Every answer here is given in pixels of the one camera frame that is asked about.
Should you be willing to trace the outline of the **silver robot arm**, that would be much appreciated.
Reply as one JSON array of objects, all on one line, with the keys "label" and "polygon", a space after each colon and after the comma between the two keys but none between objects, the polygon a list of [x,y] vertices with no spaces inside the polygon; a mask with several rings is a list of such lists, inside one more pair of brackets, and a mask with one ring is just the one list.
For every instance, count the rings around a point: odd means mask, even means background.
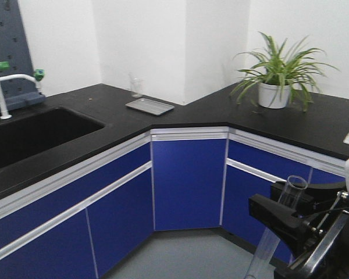
[{"label": "silver robot arm", "polygon": [[[97,240],[91,235],[87,214],[100,209],[104,198],[113,199],[111,247],[114,260],[124,258],[152,233],[153,198],[151,162],[56,215],[42,225],[0,248],[0,278],[95,278],[100,261],[94,257]],[[332,203],[323,223],[324,235],[313,248],[294,241],[290,249],[295,262],[288,278],[349,278],[349,159],[346,182],[336,187],[346,191]]]}]

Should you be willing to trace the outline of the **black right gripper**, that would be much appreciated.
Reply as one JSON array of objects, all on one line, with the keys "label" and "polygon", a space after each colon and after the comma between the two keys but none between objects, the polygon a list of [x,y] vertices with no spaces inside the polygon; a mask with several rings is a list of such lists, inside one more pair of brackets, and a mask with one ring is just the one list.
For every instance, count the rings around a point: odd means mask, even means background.
[{"label": "black right gripper", "polygon": [[294,256],[275,278],[349,278],[349,192],[344,182],[277,181],[270,199],[248,198],[249,214]]}]

